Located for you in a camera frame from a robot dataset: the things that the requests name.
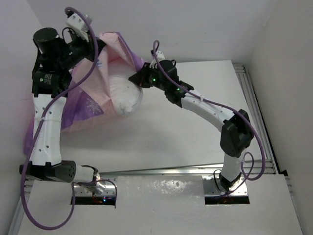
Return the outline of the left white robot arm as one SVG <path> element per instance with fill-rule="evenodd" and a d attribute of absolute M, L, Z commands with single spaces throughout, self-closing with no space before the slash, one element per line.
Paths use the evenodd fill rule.
<path fill-rule="evenodd" d="M 62 160 L 60 134 L 67 94 L 80 82 L 72 84 L 70 69 L 83 59 L 93 62 L 85 77 L 96 66 L 99 49 L 105 46 L 90 29 L 68 27 L 72 41 L 66 43 L 56 29 L 46 27 L 35 32 L 33 42 L 38 54 L 32 72 L 32 94 L 35 107 L 33 140 L 27 162 L 20 174 L 37 180 L 65 183 L 93 181 L 95 169 Z"/>

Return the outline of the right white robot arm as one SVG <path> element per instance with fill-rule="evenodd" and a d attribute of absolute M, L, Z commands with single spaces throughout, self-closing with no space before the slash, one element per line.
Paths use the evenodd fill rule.
<path fill-rule="evenodd" d="M 144 63 L 137 73 L 129 77 L 129 81 L 141 88 L 156 87 L 164 91 L 171 103 L 199 115 L 220 131 L 224 164 L 219 178 L 221 186 L 229 191 L 241 176 L 241 163 L 254 137 L 244 122 L 244 119 L 249 118 L 247 112 L 240 109 L 238 114 L 235 114 L 201 100 L 201 95 L 193 86 L 179 79 L 174 61 L 163 60 L 160 64 L 161 69 Z"/>

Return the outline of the white pillow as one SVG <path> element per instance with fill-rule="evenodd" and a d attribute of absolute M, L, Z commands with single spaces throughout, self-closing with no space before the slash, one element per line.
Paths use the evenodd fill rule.
<path fill-rule="evenodd" d="M 109 82 L 111 100 L 118 116 L 126 118 L 134 114 L 142 102 L 142 89 L 118 76 L 110 76 Z"/>

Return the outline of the pink printed pillowcase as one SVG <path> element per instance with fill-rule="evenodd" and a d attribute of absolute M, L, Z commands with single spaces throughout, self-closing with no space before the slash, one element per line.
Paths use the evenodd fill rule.
<path fill-rule="evenodd" d="M 145 61 L 131 51 L 119 32 L 101 33 L 100 40 L 106 45 L 99 53 L 96 68 L 82 85 L 68 94 L 62 133 L 82 131 L 123 118 L 113 107 L 109 77 L 129 80 Z"/>

